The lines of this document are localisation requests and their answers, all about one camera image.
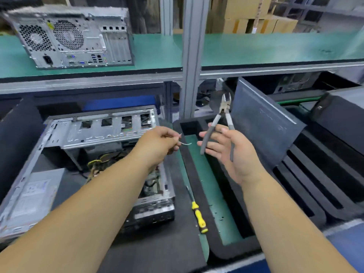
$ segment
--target honeycomb vent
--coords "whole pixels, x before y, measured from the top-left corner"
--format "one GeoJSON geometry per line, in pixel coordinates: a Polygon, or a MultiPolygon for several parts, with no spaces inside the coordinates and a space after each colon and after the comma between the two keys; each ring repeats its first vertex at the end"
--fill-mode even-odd
{"type": "Polygon", "coordinates": [[[19,28],[19,33],[30,47],[30,51],[52,50],[52,43],[40,26],[20,25],[19,28]]]}
{"type": "Polygon", "coordinates": [[[70,50],[78,50],[83,46],[82,32],[67,20],[59,20],[54,25],[53,33],[58,42],[70,50]]]}

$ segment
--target person's right hand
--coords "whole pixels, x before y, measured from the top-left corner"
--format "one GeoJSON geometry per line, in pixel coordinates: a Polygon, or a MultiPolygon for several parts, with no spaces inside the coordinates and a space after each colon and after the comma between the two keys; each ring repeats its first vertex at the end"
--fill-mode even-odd
{"type": "MultiPolygon", "coordinates": [[[[200,132],[199,135],[203,138],[206,131],[200,132]]],[[[229,130],[227,126],[217,124],[211,139],[217,142],[208,142],[205,152],[219,159],[230,177],[239,185],[242,185],[243,182],[254,181],[259,178],[261,173],[266,172],[254,146],[239,131],[229,130]],[[235,144],[234,162],[230,161],[231,142],[235,144]]],[[[202,141],[198,141],[197,145],[201,146],[202,141]]]]}

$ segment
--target screwdriver handle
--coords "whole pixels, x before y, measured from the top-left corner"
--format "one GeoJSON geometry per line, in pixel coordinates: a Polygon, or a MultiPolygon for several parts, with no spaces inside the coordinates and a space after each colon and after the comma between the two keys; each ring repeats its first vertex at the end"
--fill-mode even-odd
{"type": "Polygon", "coordinates": [[[206,222],[205,220],[202,218],[202,214],[200,212],[200,210],[198,209],[198,205],[195,201],[192,202],[192,210],[195,212],[195,216],[197,218],[197,222],[198,222],[198,226],[200,228],[200,232],[202,234],[205,234],[208,229],[206,228],[206,222]]]}

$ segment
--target plier handle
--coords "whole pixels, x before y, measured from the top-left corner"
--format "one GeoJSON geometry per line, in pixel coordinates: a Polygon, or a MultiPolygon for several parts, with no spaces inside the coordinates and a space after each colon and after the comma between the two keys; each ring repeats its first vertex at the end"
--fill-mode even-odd
{"type": "MultiPolygon", "coordinates": [[[[233,121],[230,116],[230,111],[229,111],[230,103],[231,103],[230,93],[223,94],[222,99],[221,99],[221,104],[220,104],[220,112],[219,112],[219,114],[216,115],[215,119],[213,120],[211,126],[207,130],[207,133],[202,140],[202,145],[201,145],[201,150],[200,150],[201,155],[203,155],[205,153],[207,143],[211,138],[211,134],[215,131],[215,127],[222,116],[225,115],[229,130],[235,130],[233,121]]],[[[234,147],[235,147],[234,143],[231,142],[231,150],[230,150],[230,161],[231,162],[234,160],[234,147]]]]}

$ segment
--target screwdriver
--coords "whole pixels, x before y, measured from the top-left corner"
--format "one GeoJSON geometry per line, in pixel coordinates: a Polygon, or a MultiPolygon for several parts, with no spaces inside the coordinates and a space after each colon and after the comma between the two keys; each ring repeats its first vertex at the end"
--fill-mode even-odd
{"type": "Polygon", "coordinates": [[[206,227],[206,222],[202,218],[202,214],[201,214],[200,210],[198,209],[199,207],[198,207],[197,203],[193,200],[193,196],[192,196],[191,191],[189,190],[189,188],[187,186],[186,186],[186,188],[187,188],[188,195],[190,196],[190,199],[191,199],[191,202],[192,202],[192,210],[194,211],[195,216],[197,218],[197,222],[198,222],[198,226],[200,228],[200,232],[201,232],[201,234],[205,234],[208,231],[208,229],[206,227]]]}

